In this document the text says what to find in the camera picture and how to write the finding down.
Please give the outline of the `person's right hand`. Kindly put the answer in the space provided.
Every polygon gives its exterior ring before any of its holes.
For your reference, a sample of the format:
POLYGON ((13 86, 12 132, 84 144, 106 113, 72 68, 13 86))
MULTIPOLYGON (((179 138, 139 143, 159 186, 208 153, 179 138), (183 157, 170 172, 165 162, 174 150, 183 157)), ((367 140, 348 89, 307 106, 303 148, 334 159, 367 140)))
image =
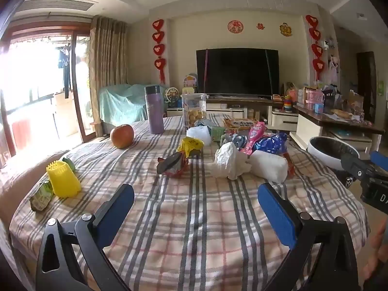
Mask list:
POLYGON ((387 261, 387 244, 383 243, 387 218, 380 222, 376 232, 370 239, 372 254, 368 258, 367 264, 363 268, 364 279, 369 279, 378 266, 378 262, 385 263, 387 261))

